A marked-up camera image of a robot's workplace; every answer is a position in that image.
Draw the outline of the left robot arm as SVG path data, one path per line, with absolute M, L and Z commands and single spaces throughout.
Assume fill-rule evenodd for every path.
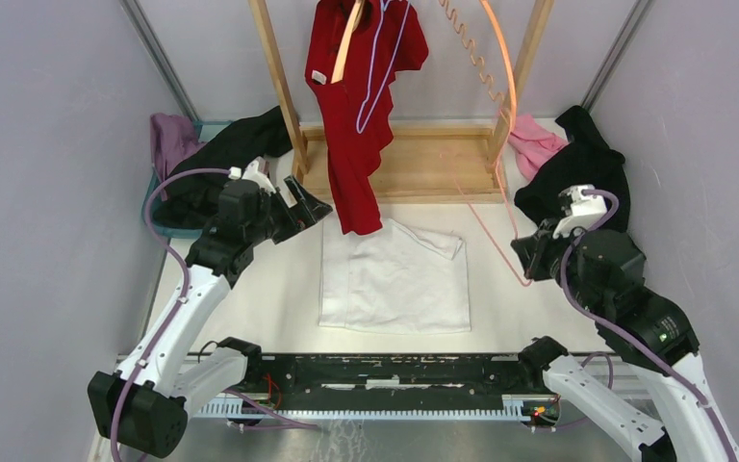
M 185 370 L 191 346 L 209 317 L 253 262 L 265 241 L 285 242 L 332 214 L 330 205 L 289 176 L 295 203 L 261 173 L 231 177 L 187 257 L 175 259 L 182 279 L 154 326 L 113 372 L 97 372 L 88 385 L 89 403 L 111 457 L 121 448 L 142 456 L 167 457 L 179 445 L 190 418 L 236 385 L 242 391 L 263 382 L 259 346 L 236 339 Z

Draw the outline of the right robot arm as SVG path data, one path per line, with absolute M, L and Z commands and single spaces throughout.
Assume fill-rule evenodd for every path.
M 709 389 L 693 326 L 677 304 L 646 286 L 643 251 L 626 233 L 578 227 L 559 235 L 555 227 L 547 221 L 511 243 L 526 278 L 556 282 L 572 307 L 595 323 L 646 387 L 660 421 L 645 430 L 606 387 L 566 385 L 560 356 L 520 362 L 520 385 L 530 393 L 549 387 L 562 394 L 636 461 L 739 461 L 739 446 Z

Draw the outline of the white garment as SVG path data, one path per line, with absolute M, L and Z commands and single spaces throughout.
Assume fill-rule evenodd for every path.
M 322 228 L 319 326 L 384 335 L 471 331 L 466 242 L 385 218 L 379 230 Z

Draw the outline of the red skirt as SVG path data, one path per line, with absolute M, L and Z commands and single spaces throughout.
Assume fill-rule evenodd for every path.
M 382 222 L 370 177 L 393 140 L 390 86 L 418 71 L 429 49 L 410 1 L 368 1 L 357 26 L 351 1 L 317 3 L 304 77 L 322 117 L 330 191 L 343 233 L 368 235 Z

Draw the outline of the wooden hanger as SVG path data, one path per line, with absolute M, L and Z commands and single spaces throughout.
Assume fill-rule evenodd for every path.
M 366 0 L 355 0 L 350 10 L 347 21 L 344 25 L 343 36 L 339 45 L 334 68 L 331 74 L 330 82 L 336 84 L 344 78 L 344 70 L 347 56 L 349 53 L 350 43 L 354 32 L 357 30 L 363 16 L 363 10 L 366 6 Z

